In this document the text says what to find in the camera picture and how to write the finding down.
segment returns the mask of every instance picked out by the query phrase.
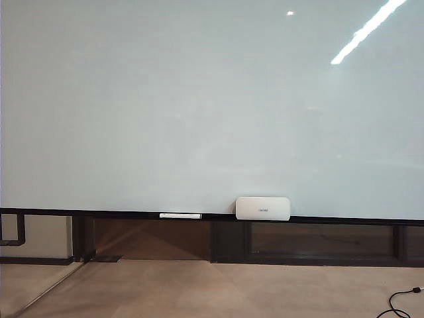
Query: black baseboard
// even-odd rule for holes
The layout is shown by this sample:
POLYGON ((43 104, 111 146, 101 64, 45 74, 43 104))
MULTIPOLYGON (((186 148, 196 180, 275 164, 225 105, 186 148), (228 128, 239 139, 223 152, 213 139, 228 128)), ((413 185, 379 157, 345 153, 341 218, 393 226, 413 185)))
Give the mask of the black baseboard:
POLYGON ((0 264, 23 264, 23 265, 60 265, 72 264, 75 258, 49 258, 49 257, 0 257, 0 264))

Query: whiteboard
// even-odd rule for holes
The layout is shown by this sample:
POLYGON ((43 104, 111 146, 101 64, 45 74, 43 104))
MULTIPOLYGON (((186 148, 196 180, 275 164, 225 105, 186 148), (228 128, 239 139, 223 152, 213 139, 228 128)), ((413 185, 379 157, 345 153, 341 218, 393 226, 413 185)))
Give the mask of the whiteboard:
POLYGON ((424 2, 331 64, 385 3, 2 0, 2 206, 424 219, 424 2))

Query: black cable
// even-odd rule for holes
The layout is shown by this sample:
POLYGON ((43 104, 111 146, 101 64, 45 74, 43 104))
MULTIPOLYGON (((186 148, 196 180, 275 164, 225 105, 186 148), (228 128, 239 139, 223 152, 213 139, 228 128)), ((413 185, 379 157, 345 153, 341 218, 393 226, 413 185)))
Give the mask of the black cable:
POLYGON ((405 293, 421 293, 422 290, 424 290, 424 288, 414 287, 413 289, 407 290, 407 291, 397 291, 396 293, 394 293, 393 295, 391 295, 390 298, 389 298, 389 306, 390 306, 391 309, 388 309, 386 311, 383 311, 381 314, 379 314, 377 316, 377 318, 380 318, 382 315, 385 315, 387 313, 395 313, 399 318, 411 318, 411 315, 409 313, 407 313, 406 311, 403 311, 401 309, 395 308, 393 306, 392 299, 396 295, 401 295, 401 294, 405 294, 405 293))
POLYGON ((411 316, 409 315, 409 313, 407 313, 406 311, 400 310, 400 309, 388 309, 388 310, 386 310, 386 311, 383 311, 381 314, 379 314, 379 315, 377 316, 377 318, 380 318, 382 315, 384 315, 384 314, 386 314, 386 313, 391 313, 391 312, 394 312, 396 315, 398 315, 398 312, 400 312, 400 313, 404 313, 404 314, 405 314, 405 316, 402 316, 402 317, 411 318, 411 316))

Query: floor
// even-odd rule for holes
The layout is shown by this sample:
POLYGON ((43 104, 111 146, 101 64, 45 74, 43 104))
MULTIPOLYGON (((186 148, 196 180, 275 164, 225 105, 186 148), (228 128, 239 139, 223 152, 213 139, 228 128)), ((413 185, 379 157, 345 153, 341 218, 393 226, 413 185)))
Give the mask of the floor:
MULTIPOLYGON (((424 268, 122 260, 87 264, 21 317, 373 318, 391 293, 419 285, 424 268)), ((424 293, 395 303, 424 313, 424 293)))
POLYGON ((208 260, 210 223, 180 220, 95 220, 100 255, 126 259, 208 260))
POLYGON ((18 311, 78 266, 0 264, 0 317, 18 311))

